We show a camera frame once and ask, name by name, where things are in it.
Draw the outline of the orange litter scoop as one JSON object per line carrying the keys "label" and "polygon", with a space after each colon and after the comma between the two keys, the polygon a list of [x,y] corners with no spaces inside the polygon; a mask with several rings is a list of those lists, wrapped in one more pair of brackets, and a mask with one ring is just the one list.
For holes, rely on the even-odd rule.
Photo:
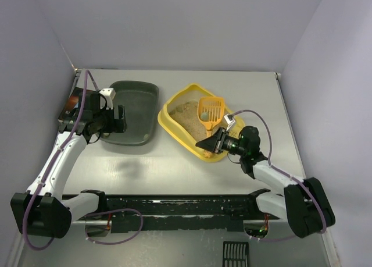
{"label": "orange litter scoop", "polygon": [[[225,100],[222,97],[202,97],[198,102],[198,119],[206,130],[206,136],[212,135],[213,129],[220,124],[225,110]],[[209,121],[204,122],[200,119],[201,113],[209,113]]]}

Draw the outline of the green waste clump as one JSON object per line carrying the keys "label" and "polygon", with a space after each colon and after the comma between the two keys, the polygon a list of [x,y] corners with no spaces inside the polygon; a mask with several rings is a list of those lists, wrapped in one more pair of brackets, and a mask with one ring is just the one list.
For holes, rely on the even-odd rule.
{"label": "green waste clump", "polygon": [[204,112],[204,113],[201,113],[200,115],[200,119],[204,122],[207,122],[209,121],[209,113],[208,112]]}

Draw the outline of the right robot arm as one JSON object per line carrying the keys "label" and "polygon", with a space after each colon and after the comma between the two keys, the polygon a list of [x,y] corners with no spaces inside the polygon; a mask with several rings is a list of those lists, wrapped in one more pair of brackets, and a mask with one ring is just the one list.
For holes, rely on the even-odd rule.
{"label": "right robot arm", "polygon": [[269,186],[253,196],[255,209],[288,222],[294,235],[305,238],[335,225],[336,219],[320,181],[285,174],[260,150],[259,131],[245,126],[237,138],[224,128],[198,141],[196,147],[214,154],[239,156],[242,171]]}

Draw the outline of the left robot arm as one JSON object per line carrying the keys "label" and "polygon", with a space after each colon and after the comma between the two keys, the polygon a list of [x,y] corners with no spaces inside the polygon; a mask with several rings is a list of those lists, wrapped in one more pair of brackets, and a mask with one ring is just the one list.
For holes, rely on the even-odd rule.
{"label": "left robot arm", "polygon": [[77,88],[62,114],[58,135],[46,164],[25,193],[13,195],[10,205],[22,234],[64,237],[72,222],[107,209],[106,195],[83,190],[63,200],[63,190],[73,166],[93,135],[124,133],[127,124],[123,105],[113,106],[113,88],[83,91]]}

